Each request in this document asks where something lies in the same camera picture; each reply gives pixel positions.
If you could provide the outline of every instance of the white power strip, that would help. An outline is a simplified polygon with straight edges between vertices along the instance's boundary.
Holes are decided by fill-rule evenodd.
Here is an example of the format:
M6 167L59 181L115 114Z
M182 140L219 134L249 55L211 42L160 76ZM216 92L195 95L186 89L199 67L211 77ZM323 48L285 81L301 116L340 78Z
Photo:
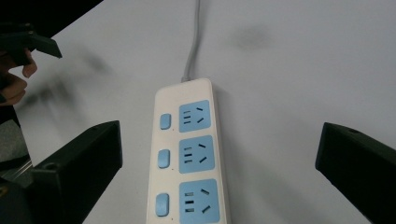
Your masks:
M231 223L212 84L200 78L155 98L147 223Z

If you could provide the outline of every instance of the white cable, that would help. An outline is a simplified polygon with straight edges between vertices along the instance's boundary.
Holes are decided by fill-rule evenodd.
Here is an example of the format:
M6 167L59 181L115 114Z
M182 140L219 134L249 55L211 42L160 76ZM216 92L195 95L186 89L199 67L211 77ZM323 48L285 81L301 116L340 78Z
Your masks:
M196 56L198 50L198 37L199 37L199 10L200 10L201 0L196 0L195 5L195 25L194 25L194 37L192 40L192 46L189 54L189 58L186 63L186 68L184 69L184 76L181 78L181 82L190 81L190 70L192 60Z

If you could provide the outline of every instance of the blue outlet panel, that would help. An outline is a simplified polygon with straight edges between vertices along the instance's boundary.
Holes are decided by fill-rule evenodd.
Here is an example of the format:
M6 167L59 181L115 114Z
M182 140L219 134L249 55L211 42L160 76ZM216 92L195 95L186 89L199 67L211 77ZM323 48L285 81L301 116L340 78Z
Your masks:
M178 170L181 174L215 168L211 135L181 140L178 146Z
M216 180L206 179L181 183L179 204L181 224L219 222L219 196Z
M178 117L178 128L181 133L209 128L211 125L209 101L181 105Z

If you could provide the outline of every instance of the white table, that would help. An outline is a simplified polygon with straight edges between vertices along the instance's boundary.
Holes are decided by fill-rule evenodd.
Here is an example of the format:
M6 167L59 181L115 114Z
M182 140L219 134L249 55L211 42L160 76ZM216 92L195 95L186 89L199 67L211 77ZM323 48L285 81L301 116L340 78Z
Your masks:
M106 0L53 37L61 60L33 53L25 99L38 101L17 111L34 164L120 120L124 166L85 224L146 221L154 95L182 77L194 5ZM193 73L217 87L233 223L369 223L315 159L325 121L396 148L395 11L386 0L203 0Z

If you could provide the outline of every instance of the power switch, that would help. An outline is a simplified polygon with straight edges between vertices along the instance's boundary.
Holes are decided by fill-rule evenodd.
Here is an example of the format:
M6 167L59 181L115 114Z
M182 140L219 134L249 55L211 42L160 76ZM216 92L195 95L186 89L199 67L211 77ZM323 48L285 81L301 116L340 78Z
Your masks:
M167 168L171 161L171 151L163 149L158 152L158 167L161 169Z
M162 114L160 120L161 130L167 130L171 127L172 117L170 114Z
M166 217L169 214L169 195L162 193L157 195L155 202L155 214L157 217Z

